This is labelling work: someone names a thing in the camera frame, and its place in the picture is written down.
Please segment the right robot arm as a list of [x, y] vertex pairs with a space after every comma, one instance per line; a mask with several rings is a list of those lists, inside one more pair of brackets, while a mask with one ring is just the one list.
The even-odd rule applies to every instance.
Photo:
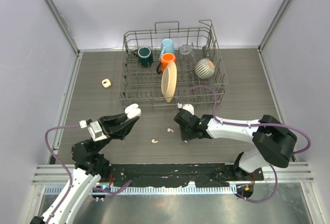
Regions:
[[297, 136], [287, 128], [270, 126], [271, 122], [279, 125], [279, 121], [270, 115], [251, 121], [223, 119], [212, 115], [199, 118], [181, 108], [174, 121], [180, 127], [182, 140], [227, 138], [255, 146], [238, 155], [231, 172], [225, 173], [229, 180], [245, 180], [255, 170], [267, 165], [288, 167], [297, 141]]

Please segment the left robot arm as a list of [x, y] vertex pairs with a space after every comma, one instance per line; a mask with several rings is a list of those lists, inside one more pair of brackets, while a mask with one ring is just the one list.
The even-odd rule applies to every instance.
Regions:
[[137, 108], [114, 116], [102, 116], [96, 121], [80, 121], [76, 127], [87, 129], [91, 137], [72, 146], [73, 171], [60, 162], [69, 179], [53, 204], [42, 216], [33, 217], [31, 223], [72, 223], [95, 184], [109, 178], [111, 165], [100, 150], [114, 139], [125, 139], [140, 115], [141, 109]]

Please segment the beige earbud charging case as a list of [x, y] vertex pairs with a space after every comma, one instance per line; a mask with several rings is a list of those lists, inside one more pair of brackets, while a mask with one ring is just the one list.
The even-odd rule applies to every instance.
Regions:
[[111, 85], [112, 85], [112, 83], [111, 83], [111, 81], [108, 78], [102, 80], [102, 86], [104, 88], [109, 88], [109, 87], [111, 87]]

